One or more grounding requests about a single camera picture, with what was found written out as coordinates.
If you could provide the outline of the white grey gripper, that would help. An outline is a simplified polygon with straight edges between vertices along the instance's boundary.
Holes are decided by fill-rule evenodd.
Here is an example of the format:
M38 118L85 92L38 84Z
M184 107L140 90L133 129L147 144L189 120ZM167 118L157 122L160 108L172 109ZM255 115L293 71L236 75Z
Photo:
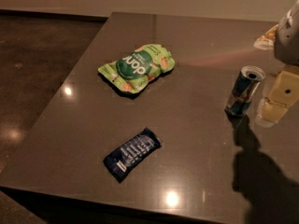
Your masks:
M275 35L274 54L286 64L299 65L299 0L279 21ZM256 123L269 128L277 124L299 100L299 67L285 66L270 77L263 89Z

